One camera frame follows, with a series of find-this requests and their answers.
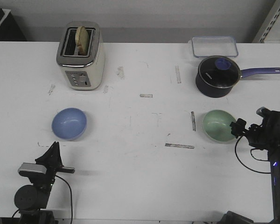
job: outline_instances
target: green bowl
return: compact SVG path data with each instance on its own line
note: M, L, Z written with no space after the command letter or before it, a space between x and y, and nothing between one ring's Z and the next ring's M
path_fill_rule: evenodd
M231 134L231 122L236 122L235 118L226 111L213 110L208 112L202 121L202 128L207 136L219 142L228 142L235 138Z

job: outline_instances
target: white wall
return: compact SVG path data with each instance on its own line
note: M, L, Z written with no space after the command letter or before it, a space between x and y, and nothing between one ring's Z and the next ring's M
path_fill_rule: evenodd
M186 42L233 35L250 42L274 0L0 0L32 41L59 41L70 21L97 22L105 42Z

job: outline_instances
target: container lid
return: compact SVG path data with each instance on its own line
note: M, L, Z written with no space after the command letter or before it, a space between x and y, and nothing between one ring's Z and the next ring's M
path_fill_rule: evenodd
M223 89L233 87L239 81L241 71L227 57L210 56L200 62L198 74L208 85Z
M193 36L189 44L195 57L238 56L236 41L232 36Z

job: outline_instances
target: bread slice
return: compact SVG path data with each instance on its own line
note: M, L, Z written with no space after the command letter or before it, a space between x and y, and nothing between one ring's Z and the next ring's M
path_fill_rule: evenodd
M76 46L80 55L87 55L89 35L85 27L78 27L75 35Z

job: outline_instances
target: saucepan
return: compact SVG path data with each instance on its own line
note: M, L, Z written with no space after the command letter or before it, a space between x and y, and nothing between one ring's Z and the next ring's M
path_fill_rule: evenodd
M256 74L280 74L280 68L251 68L240 70L238 65L224 56L210 56L198 66L196 86L204 95L219 98L227 95L241 78Z

